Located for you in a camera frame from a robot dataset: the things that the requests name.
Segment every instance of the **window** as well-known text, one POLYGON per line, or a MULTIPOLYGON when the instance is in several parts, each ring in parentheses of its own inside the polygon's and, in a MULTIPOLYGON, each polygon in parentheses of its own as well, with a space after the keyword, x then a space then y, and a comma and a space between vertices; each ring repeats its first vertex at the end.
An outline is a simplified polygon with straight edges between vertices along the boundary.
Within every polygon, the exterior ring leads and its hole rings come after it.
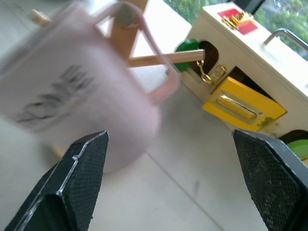
POLYGON ((227 2, 228 0, 164 0, 173 10, 193 24, 204 6, 227 2))
MULTIPOLYGON (((266 0, 254 15, 255 19, 270 32, 286 28, 308 42, 307 0, 266 0)), ((308 61, 308 53, 284 36, 280 40, 308 61)))

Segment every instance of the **green knob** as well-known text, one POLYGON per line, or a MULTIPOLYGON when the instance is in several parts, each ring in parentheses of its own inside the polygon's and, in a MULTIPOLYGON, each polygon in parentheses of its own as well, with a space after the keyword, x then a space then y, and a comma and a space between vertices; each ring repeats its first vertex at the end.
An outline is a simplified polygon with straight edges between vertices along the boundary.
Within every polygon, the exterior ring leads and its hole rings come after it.
POLYGON ((299 158, 308 157, 308 140, 297 140, 287 145, 299 158))
MULTIPOLYGON (((195 39, 187 39, 183 41, 176 49, 175 52, 180 51, 193 51, 199 48, 199 42, 195 39)), ((174 66, 180 71, 186 71, 191 62, 177 63, 174 66)))

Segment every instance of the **green wheel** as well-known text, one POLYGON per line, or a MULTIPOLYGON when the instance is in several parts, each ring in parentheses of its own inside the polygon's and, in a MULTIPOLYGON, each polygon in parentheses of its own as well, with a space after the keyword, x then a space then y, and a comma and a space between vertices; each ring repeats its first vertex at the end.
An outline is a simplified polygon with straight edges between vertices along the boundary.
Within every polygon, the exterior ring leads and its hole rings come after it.
POLYGON ((287 144, 300 159, 308 157, 308 140, 297 140, 287 144))

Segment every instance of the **metal handle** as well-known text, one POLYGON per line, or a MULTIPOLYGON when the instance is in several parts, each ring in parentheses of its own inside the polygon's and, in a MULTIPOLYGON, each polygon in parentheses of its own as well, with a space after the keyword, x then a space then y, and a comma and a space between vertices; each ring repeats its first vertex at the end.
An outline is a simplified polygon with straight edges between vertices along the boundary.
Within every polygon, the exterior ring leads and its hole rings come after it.
POLYGON ((292 42, 294 42, 297 46, 304 49, 306 52, 308 52, 308 44, 306 44, 303 40, 301 40, 297 35, 295 35, 292 31, 285 29, 285 28, 279 28, 274 33, 272 33, 265 41, 264 44, 267 45, 274 37, 278 35, 285 35, 288 39, 290 39, 292 42))
POLYGON ((240 102, 226 95, 221 95, 218 100, 218 103, 229 108, 230 110, 234 111, 237 114, 241 114, 246 119, 255 119, 257 117, 256 112, 254 112, 253 110, 247 108, 245 105, 241 104, 240 102))

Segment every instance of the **gold chain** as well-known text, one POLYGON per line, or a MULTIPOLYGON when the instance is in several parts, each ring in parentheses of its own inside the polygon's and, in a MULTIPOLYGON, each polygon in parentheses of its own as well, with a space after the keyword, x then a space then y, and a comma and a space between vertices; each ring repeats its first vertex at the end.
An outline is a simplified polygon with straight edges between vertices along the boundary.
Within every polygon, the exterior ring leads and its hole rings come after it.
POLYGON ((201 79, 207 83, 207 84, 214 84, 213 80, 210 78, 210 76, 208 76, 206 73, 204 73, 203 71, 203 65, 204 65, 204 60, 201 60, 201 61, 197 61, 197 65, 198 67, 200 67, 200 71, 201 71, 201 79))

